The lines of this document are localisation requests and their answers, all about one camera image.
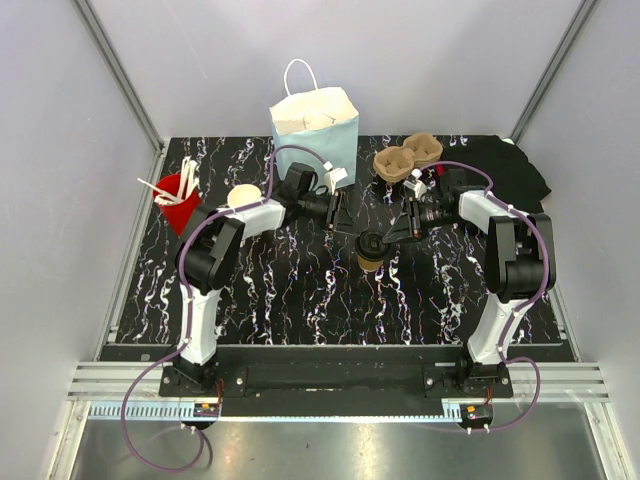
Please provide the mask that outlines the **single black cup lid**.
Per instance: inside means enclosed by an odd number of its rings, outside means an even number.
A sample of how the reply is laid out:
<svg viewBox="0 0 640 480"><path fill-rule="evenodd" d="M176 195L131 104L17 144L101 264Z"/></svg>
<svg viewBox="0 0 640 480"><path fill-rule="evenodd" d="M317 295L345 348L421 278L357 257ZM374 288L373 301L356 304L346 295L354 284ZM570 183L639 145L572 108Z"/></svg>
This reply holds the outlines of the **single black cup lid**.
<svg viewBox="0 0 640 480"><path fill-rule="evenodd" d="M357 255L367 261L382 260L389 251L389 245L384 241L384 234L377 230L365 230L355 239Z"/></svg>

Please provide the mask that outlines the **stack of pulp cup carriers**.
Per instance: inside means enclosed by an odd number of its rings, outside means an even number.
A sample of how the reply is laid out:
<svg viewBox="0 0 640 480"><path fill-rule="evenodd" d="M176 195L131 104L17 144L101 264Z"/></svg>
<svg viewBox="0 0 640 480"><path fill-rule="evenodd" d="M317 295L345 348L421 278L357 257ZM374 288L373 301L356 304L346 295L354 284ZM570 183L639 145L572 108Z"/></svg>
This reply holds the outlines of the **stack of pulp cup carriers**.
<svg viewBox="0 0 640 480"><path fill-rule="evenodd" d="M391 146L378 152L373 159L376 174L388 184L407 179L413 170L438 161L443 146L429 133L416 133L401 146Z"/></svg>

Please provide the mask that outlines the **stack of paper cups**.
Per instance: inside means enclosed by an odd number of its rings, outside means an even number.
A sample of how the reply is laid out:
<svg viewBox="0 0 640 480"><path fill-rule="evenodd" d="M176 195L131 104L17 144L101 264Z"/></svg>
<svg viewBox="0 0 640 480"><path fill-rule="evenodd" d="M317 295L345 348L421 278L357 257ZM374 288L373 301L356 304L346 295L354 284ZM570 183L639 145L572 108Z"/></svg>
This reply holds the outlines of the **stack of paper cups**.
<svg viewBox="0 0 640 480"><path fill-rule="evenodd" d="M238 209L262 199L261 190L251 184L240 184L231 189L227 195L227 205L231 209Z"/></svg>

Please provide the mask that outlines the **light blue paper bag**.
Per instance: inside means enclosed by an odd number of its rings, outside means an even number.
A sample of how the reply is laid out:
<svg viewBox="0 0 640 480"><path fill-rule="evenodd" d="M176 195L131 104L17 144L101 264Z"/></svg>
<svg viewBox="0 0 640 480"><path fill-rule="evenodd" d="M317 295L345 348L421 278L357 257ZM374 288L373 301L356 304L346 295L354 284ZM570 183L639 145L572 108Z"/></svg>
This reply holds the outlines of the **light blue paper bag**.
<svg viewBox="0 0 640 480"><path fill-rule="evenodd" d="M292 90L288 77L294 64L303 65L310 77L307 90ZM315 169L324 185L323 164L344 167L348 176L337 188L355 184L359 112L346 91L337 86L318 85L311 66L293 59L283 74L285 97L269 109L278 173L284 176L289 167L303 163Z"/></svg>

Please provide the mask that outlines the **single brown paper cup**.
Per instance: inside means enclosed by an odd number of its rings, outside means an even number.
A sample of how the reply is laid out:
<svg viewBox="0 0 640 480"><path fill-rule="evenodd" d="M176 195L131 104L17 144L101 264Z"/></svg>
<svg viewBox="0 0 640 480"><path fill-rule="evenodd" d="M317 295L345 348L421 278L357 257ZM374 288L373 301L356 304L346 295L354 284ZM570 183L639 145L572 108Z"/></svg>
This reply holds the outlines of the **single brown paper cup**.
<svg viewBox="0 0 640 480"><path fill-rule="evenodd" d="M384 264L385 259L385 254L368 255L357 253L358 265L365 272L375 272Z"/></svg>

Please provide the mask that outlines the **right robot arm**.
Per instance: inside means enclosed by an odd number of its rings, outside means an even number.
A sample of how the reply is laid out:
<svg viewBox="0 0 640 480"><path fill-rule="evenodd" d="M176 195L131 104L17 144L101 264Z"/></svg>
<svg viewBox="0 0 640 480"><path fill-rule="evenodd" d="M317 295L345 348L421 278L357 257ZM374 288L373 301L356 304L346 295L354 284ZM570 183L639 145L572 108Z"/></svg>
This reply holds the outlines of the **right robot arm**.
<svg viewBox="0 0 640 480"><path fill-rule="evenodd" d="M404 181L410 191L402 214L383 236L386 244L423 240L431 230L458 221L485 235L482 272L488 298L479 323L443 386L463 396L486 395L507 381L507 351L520 318L553 287L555 257L549 216L525 213L498 199L487 186L466 183L467 168L452 162L440 177L440 193L427 197L422 171Z"/></svg>

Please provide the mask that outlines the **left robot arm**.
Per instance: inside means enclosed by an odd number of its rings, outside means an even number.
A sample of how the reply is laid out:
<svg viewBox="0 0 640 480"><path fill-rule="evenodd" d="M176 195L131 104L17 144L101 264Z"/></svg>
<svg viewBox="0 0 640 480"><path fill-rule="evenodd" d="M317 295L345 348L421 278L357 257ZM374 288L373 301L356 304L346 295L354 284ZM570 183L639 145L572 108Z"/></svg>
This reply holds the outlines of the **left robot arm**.
<svg viewBox="0 0 640 480"><path fill-rule="evenodd" d="M182 325L176 354L171 358L176 378L196 396L215 386L216 314L223 287L235 271L241 243L264 232L278 230L300 217L314 220L333 233L356 235L354 220L335 183L346 176L343 168L325 166L328 184L315 191L317 173L294 162L276 183L270 199L261 194L237 206L217 211L199 205L179 237L175 257L180 277Z"/></svg>

